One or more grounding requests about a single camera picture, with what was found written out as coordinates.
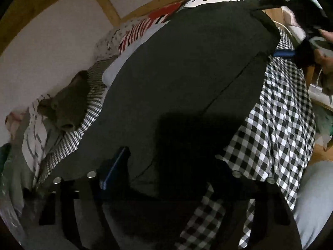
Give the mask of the person's right hand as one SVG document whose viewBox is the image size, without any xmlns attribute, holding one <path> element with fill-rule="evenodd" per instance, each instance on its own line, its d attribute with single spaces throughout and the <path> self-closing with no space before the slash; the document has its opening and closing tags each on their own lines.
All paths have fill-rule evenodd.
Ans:
<svg viewBox="0 0 333 250">
<path fill-rule="evenodd" d="M 333 42 L 333 33 L 326 30 L 319 30 L 322 37 L 325 38 L 328 42 Z M 333 58 L 328 57 L 320 49 L 314 51 L 315 62 L 322 66 L 323 73 L 328 74 L 333 71 Z"/>
</svg>

